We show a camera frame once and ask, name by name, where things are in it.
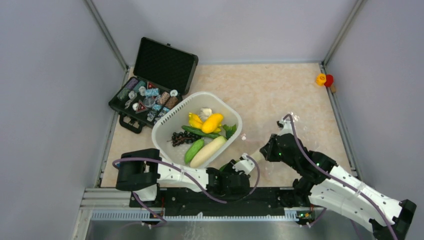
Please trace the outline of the long dark green cucumber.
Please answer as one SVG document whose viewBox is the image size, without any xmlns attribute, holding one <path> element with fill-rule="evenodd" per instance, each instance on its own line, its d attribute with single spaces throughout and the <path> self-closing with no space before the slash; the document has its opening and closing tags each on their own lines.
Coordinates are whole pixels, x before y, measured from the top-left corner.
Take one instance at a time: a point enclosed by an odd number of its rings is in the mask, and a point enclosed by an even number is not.
<svg viewBox="0 0 424 240">
<path fill-rule="evenodd" d="M 187 132 L 189 137 L 205 137 L 205 138 L 215 139 L 221 136 L 219 133 L 204 133 L 201 129 L 194 128 L 188 125 L 183 125 L 181 128 L 185 132 Z"/>
</svg>

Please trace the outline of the red yellow emergency button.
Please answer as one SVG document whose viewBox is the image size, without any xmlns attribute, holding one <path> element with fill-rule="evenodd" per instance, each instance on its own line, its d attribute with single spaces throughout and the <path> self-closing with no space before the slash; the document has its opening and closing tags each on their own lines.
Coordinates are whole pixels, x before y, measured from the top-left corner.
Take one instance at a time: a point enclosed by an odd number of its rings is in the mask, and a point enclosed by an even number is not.
<svg viewBox="0 0 424 240">
<path fill-rule="evenodd" d="M 318 86 L 324 86 L 326 88 L 329 88 L 330 92 L 333 94 L 337 91 L 334 84 L 334 77 L 331 74 L 320 73 L 316 77 L 315 83 Z"/>
</svg>

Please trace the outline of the white radish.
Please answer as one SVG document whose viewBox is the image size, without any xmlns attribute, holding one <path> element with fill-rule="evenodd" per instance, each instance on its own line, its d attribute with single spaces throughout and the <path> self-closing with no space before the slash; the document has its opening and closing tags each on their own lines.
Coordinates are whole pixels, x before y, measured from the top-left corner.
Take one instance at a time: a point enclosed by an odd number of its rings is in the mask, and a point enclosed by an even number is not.
<svg viewBox="0 0 424 240">
<path fill-rule="evenodd" d="M 210 159 L 213 159 L 215 155 L 219 155 L 223 150 L 222 148 L 227 143 L 227 140 L 223 136 L 219 136 L 212 140 L 210 143 L 202 147 L 189 163 L 191 168 L 200 168 L 207 164 Z"/>
</svg>

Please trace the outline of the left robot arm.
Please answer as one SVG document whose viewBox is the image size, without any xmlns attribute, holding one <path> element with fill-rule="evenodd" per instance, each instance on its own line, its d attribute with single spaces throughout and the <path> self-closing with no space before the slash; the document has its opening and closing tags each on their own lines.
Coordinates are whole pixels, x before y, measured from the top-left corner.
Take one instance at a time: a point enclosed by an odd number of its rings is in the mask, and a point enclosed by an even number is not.
<svg viewBox="0 0 424 240">
<path fill-rule="evenodd" d="M 133 192 L 149 207 L 160 202 L 160 184 L 203 193 L 221 204 L 240 201 L 256 189 L 251 187 L 249 176 L 243 170 L 184 166 L 161 158 L 156 148 L 124 153 L 112 165 L 118 170 L 115 188 Z"/>
</svg>

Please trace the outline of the green bok choy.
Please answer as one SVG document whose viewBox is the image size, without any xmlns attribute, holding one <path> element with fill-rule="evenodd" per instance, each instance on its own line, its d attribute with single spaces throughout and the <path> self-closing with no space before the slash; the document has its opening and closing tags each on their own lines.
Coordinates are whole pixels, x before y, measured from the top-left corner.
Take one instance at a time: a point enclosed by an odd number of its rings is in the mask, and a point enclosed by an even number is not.
<svg viewBox="0 0 424 240">
<path fill-rule="evenodd" d="M 257 164 L 259 162 L 263 162 L 265 160 L 264 155 L 259 150 L 256 150 L 254 153 L 250 154 L 249 156 L 251 156 Z M 238 160 L 232 159 L 230 162 L 224 164 L 219 170 L 222 171 L 222 172 L 227 171 L 227 172 L 230 172 L 230 173 L 232 173 L 232 172 L 236 173 L 236 171 L 232 169 L 232 166 L 236 162 L 238 162 L 239 160 L 240 159 L 238 159 Z"/>
</svg>

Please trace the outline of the black open case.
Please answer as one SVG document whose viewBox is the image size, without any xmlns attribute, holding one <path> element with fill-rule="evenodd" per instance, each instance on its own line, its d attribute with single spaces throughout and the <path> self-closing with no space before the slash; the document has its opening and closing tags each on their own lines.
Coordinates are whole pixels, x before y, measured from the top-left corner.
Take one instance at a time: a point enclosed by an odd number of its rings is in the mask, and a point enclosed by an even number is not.
<svg viewBox="0 0 424 240">
<path fill-rule="evenodd" d="M 189 92 L 198 63 L 193 53 L 142 37 L 133 75 L 108 103 L 119 124 L 135 134 L 152 128 Z"/>
</svg>

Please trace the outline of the black grape bunch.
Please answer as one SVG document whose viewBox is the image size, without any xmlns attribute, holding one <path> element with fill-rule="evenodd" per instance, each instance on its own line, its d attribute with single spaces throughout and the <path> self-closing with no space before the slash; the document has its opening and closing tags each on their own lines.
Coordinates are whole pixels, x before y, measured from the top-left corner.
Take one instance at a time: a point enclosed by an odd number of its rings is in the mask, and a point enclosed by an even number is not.
<svg viewBox="0 0 424 240">
<path fill-rule="evenodd" d="M 169 141 L 171 142 L 171 145 L 173 147 L 177 147 L 182 144 L 193 144 L 195 141 L 199 140 L 200 138 L 201 138 L 200 135 L 197 135 L 188 131 L 180 131 L 180 132 L 173 132 L 171 139 Z"/>
</svg>

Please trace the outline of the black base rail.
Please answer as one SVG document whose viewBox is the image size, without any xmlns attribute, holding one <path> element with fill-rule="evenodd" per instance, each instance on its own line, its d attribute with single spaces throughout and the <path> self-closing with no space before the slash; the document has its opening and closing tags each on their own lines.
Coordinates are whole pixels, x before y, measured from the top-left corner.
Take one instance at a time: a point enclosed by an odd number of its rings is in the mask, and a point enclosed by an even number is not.
<svg viewBox="0 0 424 240">
<path fill-rule="evenodd" d="M 114 188 L 88 188 L 80 208 L 92 220 L 171 222 L 295 222 L 310 226 L 323 217 L 323 208 L 295 201 L 291 187 L 258 187 L 248 195 L 222 196 L 220 201 L 187 188 L 161 188 L 153 201 L 140 204 L 135 194 Z"/>
</svg>

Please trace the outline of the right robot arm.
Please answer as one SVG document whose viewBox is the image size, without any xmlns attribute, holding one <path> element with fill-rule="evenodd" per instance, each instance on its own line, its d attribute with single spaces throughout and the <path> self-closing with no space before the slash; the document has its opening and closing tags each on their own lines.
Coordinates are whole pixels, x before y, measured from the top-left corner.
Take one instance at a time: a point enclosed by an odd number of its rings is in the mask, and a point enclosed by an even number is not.
<svg viewBox="0 0 424 240">
<path fill-rule="evenodd" d="M 372 232 L 377 240 L 404 240 L 417 205 L 388 197 L 352 176 L 327 155 L 308 150 L 291 133 L 272 134 L 256 152 L 268 162 L 283 162 L 301 177 L 293 200 L 338 213 Z"/>
</svg>

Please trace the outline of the light green small cucumber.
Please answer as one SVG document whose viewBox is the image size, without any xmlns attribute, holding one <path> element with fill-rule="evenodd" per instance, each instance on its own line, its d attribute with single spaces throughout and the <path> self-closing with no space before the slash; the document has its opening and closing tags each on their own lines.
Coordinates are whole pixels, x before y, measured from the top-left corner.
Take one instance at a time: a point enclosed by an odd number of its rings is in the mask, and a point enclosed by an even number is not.
<svg viewBox="0 0 424 240">
<path fill-rule="evenodd" d="M 204 139 L 198 139 L 194 141 L 184 155 L 184 163 L 189 164 L 193 160 L 195 155 L 203 148 L 204 144 Z"/>
</svg>

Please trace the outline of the clear zip top bag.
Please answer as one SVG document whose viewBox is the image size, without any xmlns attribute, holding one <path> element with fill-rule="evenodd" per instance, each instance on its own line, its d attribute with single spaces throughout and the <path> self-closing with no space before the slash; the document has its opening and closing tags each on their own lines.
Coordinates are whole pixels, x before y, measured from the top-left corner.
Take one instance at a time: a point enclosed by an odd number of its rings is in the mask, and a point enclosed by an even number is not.
<svg viewBox="0 0 424 240">
<path fill-rule="evenodd" d="M 251 155 L 242 155 L 232 168 L 248 175 L 260 161 L 282 162 L 303 178 L 316 181 L 320 172 L 315 168 L 312 154 L 297 136 L 293 115 L 288 113 L 277 125 L 280 132 L 273 133 L 268 142 Z"/>
</svg>

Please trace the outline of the green leaf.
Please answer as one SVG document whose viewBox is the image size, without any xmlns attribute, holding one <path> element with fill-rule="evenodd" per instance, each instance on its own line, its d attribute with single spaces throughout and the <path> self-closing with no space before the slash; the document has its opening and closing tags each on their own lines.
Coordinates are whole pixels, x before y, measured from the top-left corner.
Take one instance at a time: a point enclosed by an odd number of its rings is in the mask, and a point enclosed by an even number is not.
<svg viewBox="0 0 424 240">
<path fill-rule="evenodd" d="M 236 124 L 234 124 L 234 125 L 224 124 L 222 126 L 222 128 L 225 131 L 225 138 L 227 140 L 229 140 L 234 135 L 234 133 L 237 131 L 237 125 Z"/>
</svg>

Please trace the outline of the yellow bell pepper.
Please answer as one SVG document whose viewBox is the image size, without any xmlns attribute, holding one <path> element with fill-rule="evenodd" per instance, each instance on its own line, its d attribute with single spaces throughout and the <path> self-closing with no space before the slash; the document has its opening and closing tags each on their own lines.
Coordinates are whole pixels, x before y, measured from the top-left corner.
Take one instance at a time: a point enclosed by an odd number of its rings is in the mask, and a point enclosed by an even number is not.
<svg viewBox="0 0 424 240">
<path fill-rule="evenodd" d="M 221 122 L 224 116 L 220 113 L 211 114 L 208 119 L 202 124 L 201 131 L 205 134 L 219 133 Z"/>
</svg>

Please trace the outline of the white plastic basket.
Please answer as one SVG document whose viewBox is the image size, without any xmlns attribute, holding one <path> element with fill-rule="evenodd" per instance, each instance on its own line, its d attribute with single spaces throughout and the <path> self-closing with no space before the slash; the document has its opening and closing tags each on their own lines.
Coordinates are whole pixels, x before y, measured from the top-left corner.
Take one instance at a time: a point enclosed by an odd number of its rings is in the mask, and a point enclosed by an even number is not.
<svg viewBox="0 0 424 240">
<path fill-rule="evenodd" d="M 205 108 L 211 109 L 216 116 L 223 116 L 220 123 L 215 124 L 215 131 L 202 131 L 199 113 Z M 207 145 L 222 136 L 222 146 L 199 165 L 200 168 L 205 168 L 234 142 L 242 128 L 241 116 L 234 109 L 215 94 L 200 91 L 187 97 L 160 118 L 152 129 L 151 138 L 164 158 L 176 164 L 187 164 L 185 155 L 193 142 L 202 138 Z"/>
</svg>

